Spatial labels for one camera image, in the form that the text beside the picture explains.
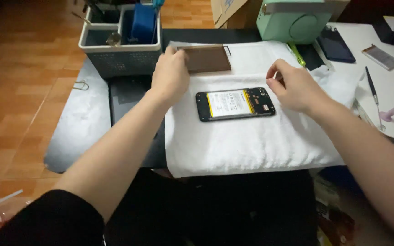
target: forearm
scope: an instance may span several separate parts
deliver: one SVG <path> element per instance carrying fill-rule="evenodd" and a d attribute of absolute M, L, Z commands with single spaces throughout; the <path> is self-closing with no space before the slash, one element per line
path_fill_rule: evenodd
<path fill-rule="evenodd" d="M 366 196 L 394 228 L 394 144 L 334 101 L 310 115 L 330 137 Z"/>
<path fill-rule="evenodd" d="M 85 199 L 108 221 L 136 175 L 168 108 L 161 96 L 148 91 L 65 172 L 55 188 Z"/>

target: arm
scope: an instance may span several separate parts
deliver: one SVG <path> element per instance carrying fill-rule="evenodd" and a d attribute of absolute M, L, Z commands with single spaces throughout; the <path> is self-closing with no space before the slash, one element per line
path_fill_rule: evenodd
<path fill-rule="evenodd" d="M 107 222 L 124 197 L 167 110 L 189 85 L 186 55 L 168 47 L 156 64 L 151 89 L 60 178 L 55 189 L 90 203 Z"/>
<path fill-rule="evenodd" d="M 286 87 L 272 79 L 278 70 Z M 394 228 L 394 144 L 329 98 L 304 69 L 277 60 L 267 84 L 282 106 L 307 114 L 323 128 L 366 196 Z"/>

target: hand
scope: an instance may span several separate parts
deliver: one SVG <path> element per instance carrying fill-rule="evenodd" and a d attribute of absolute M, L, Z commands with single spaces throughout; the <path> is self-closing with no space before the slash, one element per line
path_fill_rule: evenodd
<path fill-rule="evenodd" d="M 186 66 L 188 56 L 185 51 L 168 46 L 161 54 L 153 73 L 151 90 L 158 93 L 170 105 L 178 102 L 188 90 L 189 73 Z"/>
<path fill-rule="evenodd" d="M 273 79 L 276 72 L 282 73 L 285 87 Z M 304 68 L 295 68 L 282 59 L 271 65 L 267 72 L 267 85 L 276 94 L 283 107 L 306 113 L 332 100 L 326 92 L 314 81 Z"/>

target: desk organizer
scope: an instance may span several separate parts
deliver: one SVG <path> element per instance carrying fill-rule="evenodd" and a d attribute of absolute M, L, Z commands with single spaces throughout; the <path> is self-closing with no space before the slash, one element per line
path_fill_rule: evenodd
<path fill-rule="evenodd" d="M 108 4 L 97 4 L 109 16 L 110 23 L 100 23 L 98 16 L 89 8 L 81 32 L 78 46 L 86 53 L 102 78 L 126 75 L 152 75 L 156 62 L 161 54 L 161 20 L 157 16 L 154 44 L 129 44 L 134 4 L 115 7 Z M 121 42 L 116 46 L 106 43 L 107 38 L 117 31 Z"/>

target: mint green camera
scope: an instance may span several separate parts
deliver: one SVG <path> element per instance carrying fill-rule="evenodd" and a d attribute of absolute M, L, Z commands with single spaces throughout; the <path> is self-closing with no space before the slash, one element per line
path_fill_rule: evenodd
<path fill-rule="evenodd" d="M 256 20 L 262 40 L 310 44 L 331 18 L 335 5 L 323 0 L 264 0 Z"/>

